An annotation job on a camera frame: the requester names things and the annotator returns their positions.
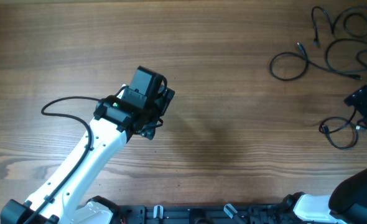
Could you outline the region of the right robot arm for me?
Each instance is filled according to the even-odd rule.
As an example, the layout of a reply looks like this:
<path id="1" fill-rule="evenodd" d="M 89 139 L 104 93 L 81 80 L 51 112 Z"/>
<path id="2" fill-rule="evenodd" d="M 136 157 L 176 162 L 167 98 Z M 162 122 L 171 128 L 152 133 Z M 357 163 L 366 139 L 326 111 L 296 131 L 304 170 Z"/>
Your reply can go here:
<path id="1" fill-rule="evenodd" d="M 359 130 L 367 130 L 367 85 L 344 99 L 354 111 L 350 118 L 329 117 L 321 121 L 318 130 L 336 149 L 347 151 L 356 145 Z M 347 146 L 336 145 L 331 134 L 349 126 L 353 140 Z M 287 195 L 279 211 L 302 223 L 367 223 L 367 168 L 340 183 L 332 194 L 314 196 L 297 192 Z"/>

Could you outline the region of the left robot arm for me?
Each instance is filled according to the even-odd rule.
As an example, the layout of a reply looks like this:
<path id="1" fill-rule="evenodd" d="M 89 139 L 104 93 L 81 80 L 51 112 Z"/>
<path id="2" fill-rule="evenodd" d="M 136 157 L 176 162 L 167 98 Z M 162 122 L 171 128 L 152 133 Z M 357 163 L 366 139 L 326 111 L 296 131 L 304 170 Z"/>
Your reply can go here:
<path id="1" fill-rule="evenodd" d="M 103 198 L 79 203 L 105 164 L 122 150 L 133 135 L 153 139 L 163 125 L 175 92 L 165 76 L 138 67 L 129 85 L 97 100 L 93 119 L 79 143 L 39 189 L 24 203 L 11 199 L 2 208 L 1 223 L 125 223 L 120 207 Z"/>

